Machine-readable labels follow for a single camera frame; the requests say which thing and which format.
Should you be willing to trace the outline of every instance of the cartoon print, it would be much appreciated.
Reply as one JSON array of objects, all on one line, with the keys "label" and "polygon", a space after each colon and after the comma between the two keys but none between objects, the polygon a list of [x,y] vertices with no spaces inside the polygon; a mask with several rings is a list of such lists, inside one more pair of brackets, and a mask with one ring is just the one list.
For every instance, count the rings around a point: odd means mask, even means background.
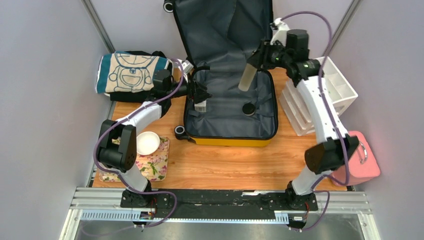
[{"label": "cartoon print", "polygon": [[148,66],[157,56],[139,56],[115,52],[118,62],[115,70],[109,74],[109,80],[116,82],[115,92],[148,91],[153,87]]}]

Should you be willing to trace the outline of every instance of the cable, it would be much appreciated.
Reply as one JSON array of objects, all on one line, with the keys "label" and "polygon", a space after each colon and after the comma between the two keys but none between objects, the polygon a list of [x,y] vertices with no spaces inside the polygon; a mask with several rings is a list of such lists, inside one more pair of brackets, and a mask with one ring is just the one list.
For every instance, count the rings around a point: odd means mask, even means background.
[{"label": "cable", "polygon": [[[120,121],[118,121],[118,122],[116,122],[115,124],[113,124],[109,129],[107,129],[99,138],[98,138],[98,140],[97,140],[97,142],[95,143],[95,145],[94,145],[94,151],[93,151],[93,159],[94,159],[94,164],[97,166],[97,168],[98,169],[100,169],[101,171],[103,171],[103,172],[106,172],[106,173],[111,173],[111,174],[116,174],[116,175],[118,175],[118,177],[119,177],[119,179],[121,180],[121,182],[130,190],[130,191],[132,191],[132,192],[134,192],[134,193],[137,193],[137,194],[141,194],[141,195],[153,195],[153,194],[169,194],[169,195],[171,195],[171,196],[173,196],[173,198],[174,198],[174,205],[173,205],[173,208],[172,208],[172,210],[168,213],[168,215],[166,215],[164,218],[162,218],[161,220],[159,220],[159,221],[157,221],[157,222],[155,222],[155,223],[153,223],[153,224],[149,224],[149,225],[142,225],[141,227],[143,227],[143,228],[151,228],[151,227],[154,227],[154,226],[157,226],[157,225],[159,225],[159,224],[161,224],[161,223],[163,223],[164,221],[166,221],[173,213],[174,213],[174,211],[175,211],[175,209],[176,209],[176,207],[177,207],[177,196],[173,193],[173,192],[170,192],[170,191],[154,191],[154,192],[142,192],[142,191],[138,191],[138,190],[136,190],[136,189],[134,189],[134,188],[132,188],[122,177],[121,177],[121,175],[120,175],[120,172],[119,171],[116,171],[116,170],[112,170],[112,169],[107,169],[107,168],[104,168],[101,164],[100,164],[100,162],[99,162],[99,160],[98,160],[98,158],[97,158],[97,150],[99,149],[99,146],[100,146],[100,142],[105,138],[105,136],[108,134],[108,133],[110,133],[114,128],[116,128],[117,126],[119,126],[120,124],[122,124],[122,123],[124,123],[124,122],[126,122],[126,121],[128,121],[129,119],[131,119],[132,117],[134,117],[136,114],[138,114],[139,112],[141,112],[142,110],[144,110],[144,109],[146,109],[146,108],[148,108],[148,107],[150,107],[150,106],[152,106],[152,105],[154,105],[154,104],[157,104],[157,103],[160,103],[160,102],[162,102],[163,100],[166,100],[166,99],[169,99],[170,97],[172,97],[177,91],[178,91],[178,89],[180,89],[180,87],[181,87],[181,85],[183,84],[183,81],[184,81],[184,68],[183,68],[183,65],[177,60],[177,59],[174,59],[174,58],[171,58],[170,59],[171,61],[173,61],[173,62],[175,62],[177,65],[178,65],[178,67],[179,67],[179,69],[180,69],[180,71],[181,71],[181,77],[180,77],[180,79],[179,79],[179,83],[178,83],[178,85],[176,86],[176,88],[174,89],[174,91],[172,91],[170,94],[168,94],[167,96],[164,96],[164,97],[162,97],[162,98],[160,98],[160,99],[157,99],[157,100],[155,100],[155,101],[153,101],[153,102],[151,102],[151,103],[149,103],[149,104],[147,104],[146,106],[144,106],[144,107],[140,107],[139,109],[137,109],[136,111],[134,111],[132,114],[130,114],[127,118],[124,118],[124,119],[122,119],[122,120],[120,120]],[[85,235],[87,235],[87,236],[89,236],[89,237],[104,237],[104,236],[108,236],[108,235],[113,235],[113,234],[116,234],[116,233],[119,233],[119,232],[121,232],[121,231],[124,231],[124,230],[127,230],[127,229],[131,229],[131,228],[133,228],[134,226],[132,225],[132,226],[128,226],[128,227],[124,227],[124,228],[121,228],[121,229],[119,229],[119,230],[117,230],[117,231],[114,231],[114,232],[110,232],[110,233],[105,233],[105,234],[98,234],[98,235],[96,235],[96,234],[89,234],[89,233],[87,233],[87,232],[85,232],[84,231],[84,229],[81,229],[81,232],[82,233],[84,233]]]},{"label": "cable", "polygon": [[[325,24],[327,25],[327,28],[328,28],[328,43],[327,43],[327,48],[329,49],[330,46],[332,45],[332,41],[333,41],[333,31],[332,31],[330,22],[323,15],[321,15],[321,14],[319,14],[317,12],[314,12],[314,11],[298,11],[298,12],[289,14],[289,15],[287,15],[285,17],[282,17],[281,18],[281,21],[283,21],[285,19],[288,19],[288,18],[291,18],[291,17],[296,16],[296,15],[301,15],[301,14],[315,15],[315,16],[319,17],[320,19],[322,19],[325,22]],[[340,185],[343,185],[343,186],[347,186],[349,184],[349,180],[350,180],[349,158],[348,158],[348,151],[346,150],[346,144],[345,144],[345,141],[343,140],[342,133],[340,132],[339,128],[337,127],[336,120],[335,120],[335,118],[334,118],[334,116],[333,116],[333,114],[331,112],[330,105],[327,102],[327,98],[326,98],[326,95],[324,94],[324,89],[323,89],[323,79],[322,79],[321,76],[323,75],[324,65],[326,64],[328,57],[329,57],[328,54],[325,54],[324,55],[324,59],[322,60],[322,64],[319,67],[319,71],[318,71],[318,88],[319,88],[319,92],[320,92],[321,97],[322,97],[322,101],[324,102],[325,109],[327,110],[328,116],[329,116],[329,118],[331,120],[331,124],[332,124],[332,126],[333,126],[333,128],[334,128],[334,130],[335,130],[335,132],[337,134],[338,139],[340,140],[341,149],[343,151],[344,166],[345,166],[345,170],[346,170],[346,180],[345,180],[345,182],[341,182],[338,179],[335,179],[331,175],[323,175],[318,180],[316,180],[316,182],[314,182],[314,184],[312,185],[311,189],[314,189],[326,177],[332,179],[336,183],[338,183]],[[307,227],[307,228],[303,228],[303,229],[293,228],[295,231],[302,232],[302,231],[308,231],[308,230],[313,229],[316,225],[318,225],[318,223],[321,222],[321,220],[324,217],[324,214],[327,211],[327,208],[328,208],[329,203],[330,203],[330,192],[329,191],[313,191],[313,192],[314,193],[327,193],[327,195],[328,195],[327,201],[326,201],[325,206],[324,206],[324,209],[322,210],[322,214],[321,214],[321,216],[319,216],[318,220],[312,226]]]},{"label": "cable", "polygon": [[308,218],[309,215],[309,204],[307,201],[305,201],[305,205],[306,205],[306,214],[305,214],[305,220]]},{"label": "cable", "polygon": [[154,197],[152,200],[151,200],[151,203],[150,203],[150,214],[151,214],[151,217],[155,217],[155,214],[158,212],[158,206],[157,206],[157,201],[156,201],[156,197]]},{"label": "cable", "polygon": [[203,71],[203,70],[210,70],[211,67],[210,66],[199,66],[196,67],[193,72],[190,74],[191,77],[194,77],[196,75],[197,72],[199,71]]}]

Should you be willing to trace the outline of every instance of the black metal plate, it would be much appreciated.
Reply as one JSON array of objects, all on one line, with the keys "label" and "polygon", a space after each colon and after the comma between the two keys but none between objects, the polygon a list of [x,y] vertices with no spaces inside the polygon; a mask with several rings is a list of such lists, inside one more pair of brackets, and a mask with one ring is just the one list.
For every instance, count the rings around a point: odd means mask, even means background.
[{"label": "black metal plate", "polygon": [[[274,211],[306,211],[306,205],[288,206],[288,195],[284,192],[271,192],[258,195],[242,195],[253,191],[243,190],[194,190],[194,189],[159,189],[169,191],[177,197],[177,207],[172,218],[181,219],[241,219],[271,220]],[[163,218],[174,206],[174,197],[169,194],[153,194],[156,198],[156,217]],[[307,200],[310,211],[318,210],[313,195]],[[140,208],[136,202],[125,204],[126,208]]]}]

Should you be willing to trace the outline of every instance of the gray floor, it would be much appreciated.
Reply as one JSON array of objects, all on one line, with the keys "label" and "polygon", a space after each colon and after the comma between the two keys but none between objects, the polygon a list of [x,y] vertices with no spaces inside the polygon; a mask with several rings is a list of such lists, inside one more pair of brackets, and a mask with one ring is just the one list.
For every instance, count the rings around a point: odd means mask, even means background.
[{"label": "gray floor", "polygon": [[[318,215],[310,214],[307,226],[313,224]],[[92,221],[83,222],[84,230],[90,234],[104,234],[128,227],[131,222]],[[276,224],[223,224],[223,223],[164,223],[143,232],[132,228],[103,237],[88,237],[81,234],[79,240],[363,240],[358,217],[327,214],[313,230],[297,233],[285,225]]]}]

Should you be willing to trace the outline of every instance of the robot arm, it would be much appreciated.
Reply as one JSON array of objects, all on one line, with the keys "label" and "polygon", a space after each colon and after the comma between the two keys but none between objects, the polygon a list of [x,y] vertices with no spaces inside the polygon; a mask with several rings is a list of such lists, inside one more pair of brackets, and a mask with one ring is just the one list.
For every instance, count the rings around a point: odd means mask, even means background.
[{"label": "robot arm", "polygon": [[[350,137],[342,125],[337,113],[326,97],[329,112],[324,105],[322,95],[328,96],[326,81],[322,78],[322,92],[319,90],[319,70],[321,64],[316,59],[309,59],[306,30],[292,29],[277,18],[271,27],[277,32],[271,40],[262,40],[258,49],[247,59],[246,69],[240,80],[239,89],[247,91],[252,83],[257,69],[287,70],[287,75],[293,80],[294,86],[300,92],[309,110],[316,132],[317,145],[305,152],[306,166],[300,175],[287,186],[287,192],[293,196],[293,201],[302,202],[302,197],[312,194],[317,181],[331,174],[344,164],[341,141],[345,143],[347,155],[350,158],[359,145],[357,137]],[[329,114],[335,119],[336,126],[343,139],[339,139]]]},{"label": "robot arm", "polygon": [[[187,76],[193,65],[189,62],[182,63],[184,76]],[[171,107],[171,99],[163,99],[174,91],[177,83],[172,82],[171,73],[161,70],[153,76],[153,88],[144,95],[143,104],[125,117],[116,121],[105,120],[100,129],[102,136],[116,122],[123,123],[116,126],[100,141],[96,155],[100,163],[113,172],[117,172],[123,182],[138,192],[151,190],[149,181],[140,174],[135,164],[137,158],[137,135],[140,134],[152,122],[163,117]],[[194,102],[204,101],[210,98],[207,88],[195,82],[191,77],[185,78],[173,98],[189,96]],[[120,138],[119,144],[113,140]]]}]

